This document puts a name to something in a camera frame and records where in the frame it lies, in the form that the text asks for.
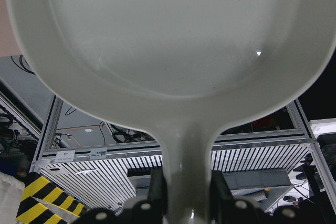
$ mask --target frying pan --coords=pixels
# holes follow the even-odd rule
[[[209,223],[210,150],[288,104],[335,47],[336,0],[7,0],[58,96],[161,144],[169,223]]]

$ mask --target white label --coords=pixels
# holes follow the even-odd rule
[[[75,150],[72,151],[64,151],[64,152],[57,152],[55,163],[61,162],[71,162],[73,161],[75,156]]]
[[[94,148],[90,152],[90,160],[104,159],[106,158],[107,148]]]

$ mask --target white cloth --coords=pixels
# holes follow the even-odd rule
[[[17,223],[15,219],[24,189],[24,183],[0,173],[0,224]]]

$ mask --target cable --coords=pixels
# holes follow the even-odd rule
[[[68,137],[68,139],[71,139],[70,137],[72,136],[72,135],[70,135],[70,134],[66,134],[66,133],[55,133],[55,136],[60,136],[60,137],[62,137],[62,136],[67,136]]]
[[[306,195],[304,195],[302,192],[300,192],[296,187],[294,187],[294,189],[301,194],[302,196],[304,196],[304,198],[306,198],[308,201],[310,201],[311,203],[315,204],[313,201],[311,201]]]
[[[103,133],[103,131],[101,130],[102,123],[104,123],[104,121],[101,121],[101,122],[99,123],[99,130],[100,130],[101,134],[103,135],[103,138],[104,138],[104,144],[106,144],[106,140],[105,140],[104,133]]]
[[[115,125],[113,125],[113,124],[110,124],[110,125],[111,125],[111,127],[112,127],[113,129],[115,129],[116,131],[118,131],[118,132],[122,132],[122,130],[119,129],[119,128],[117,128]]]
[[[125,141],[123,142],[123,141],[121,141],[117,136],[119,136],[119,135],[122,135],[123,137],[124,137],[124,139],[125,139],[125,135],[126,135],[126,133],[125,132],[113,132],[112,133],[112,137],[113,137],[113,139],[116,141],[116,143],[117,144],[123,144],[123,143],[126,143],[126,139],[125,139]]]
[[[72,106],[65,112],[64,115],[71,115],[72,113],[74,113],[77,110],[77,109],[74,109],[73,111],[69,112],[69,110],[71,110],[71,108],[72,108]]]
[[[297,187],[302,187],[303,189],[305,189],[305,190],[307,190],[308,192],[310,192],[310,193],[312,193],[313,194],[313,192],[311,191],[311,190],[309,190],[309,189],[306,189],[305,187],[303,187],[303,186],[295,186],[294,188],[297,188]]]
[[[11,58],[12,62],[13,62],[19,69],[21,69],[22,71],[25,71],[26,73],[30,73],[30,74],[34,74],[34,75],[35,75],[34,72],[30,71],[28,68],[25,67],[25,65],[24,65],[24,63],[23,63],[23,60],[24,60],[23,55],[20,55],[20,57],[19,57],[19,63],[20,63],[20,66],[15,62],[15,60],[13,59],[13,56],[11,56],[10,58]]]
[[[299,185],[299,184],[295,184],[295,183],[292,183],[292,185],[295,185],[295,186],[302,186],[302,185],[304,185],[306,182],[307,182],[307,179],[305,179],[305,180],[301,183],[301,185]]]
[[[19,69],[21,69],[21,70],[23,70],[23,71],[26,72],[26,70],[24,70],[22,67],[20,67],[20,66],[14,61],[14,59],[13,59],[12,56],[11,56],[10,58],[11,58],[12,62],[13,62]]]
[[[21,67],[23,67],[28,73],[34,74],[34,72],[30,71],[30,70],[29,70],[28,68],[26,68],[25,65],[23,64],[23,55],[20,55],[19,62],[20,62]]]

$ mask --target hazard tape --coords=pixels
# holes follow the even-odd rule
[[[68,224],[32,197],[21,201],[16,220],[28,224]]]
[[[27,175],[26,188],[21,202],[28,197],[44,200],[77,216],[81,216],[87,211],[87,208],[82,203],[79,203],[38,173],[29,173]]]

